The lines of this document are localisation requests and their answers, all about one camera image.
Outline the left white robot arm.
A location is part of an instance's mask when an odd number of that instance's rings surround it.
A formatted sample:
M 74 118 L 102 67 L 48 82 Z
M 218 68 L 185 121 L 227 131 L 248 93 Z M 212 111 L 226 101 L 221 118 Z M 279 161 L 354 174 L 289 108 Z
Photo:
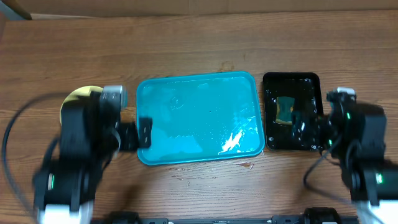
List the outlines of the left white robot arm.
M 34 175 L 34 206 L 39 223 L 90 223 L 96 190 L 105 168 L 120 151 L 136 152 L 151 145 L 153 120 L 123 123 L 124 93 L 91 91 L 70 94 L 60 110 L 60 137 Z

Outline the yellow green sponge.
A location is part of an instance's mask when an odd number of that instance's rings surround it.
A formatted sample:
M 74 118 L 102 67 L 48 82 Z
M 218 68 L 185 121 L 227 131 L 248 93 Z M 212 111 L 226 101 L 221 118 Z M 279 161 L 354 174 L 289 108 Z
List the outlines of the yellow green sponge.
M 295 99 L 288 96 L 279 96 L 276 99 L 276 103 L 277 113 L 275 122 L 278 124 L 291 125 Z

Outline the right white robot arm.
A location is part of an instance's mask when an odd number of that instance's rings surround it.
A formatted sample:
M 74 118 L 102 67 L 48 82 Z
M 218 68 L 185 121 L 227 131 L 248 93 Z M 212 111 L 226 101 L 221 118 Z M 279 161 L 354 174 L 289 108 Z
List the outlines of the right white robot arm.
M 387 118 L 382 107 L 333 103 L 326 116 L 294 111 L 292 136 L 338 160 L 362 223 L 397 223 L 397 164 L 385 158 Z

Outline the yellow-green plate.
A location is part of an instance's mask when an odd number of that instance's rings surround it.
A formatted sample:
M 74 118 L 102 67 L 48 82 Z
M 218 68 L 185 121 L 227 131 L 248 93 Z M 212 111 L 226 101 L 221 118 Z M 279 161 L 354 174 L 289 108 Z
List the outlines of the yellow-green plate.
M 60 114 L 59 114 L 59 120 L 60 124 L 62 124 L 62 108 L 65 103 L 73 100 L 77 100 L 79 96 L 90 96 L 92 92 L 98 92 L 101 93 L 103 91 L 103 87 L 99 86 L 94 86 L 94 85 L 89 85 L 89 86 L 83 86 L 80 87 L 74 91 L 72 91 L 63 101 L 61 107 L 60 107 Z

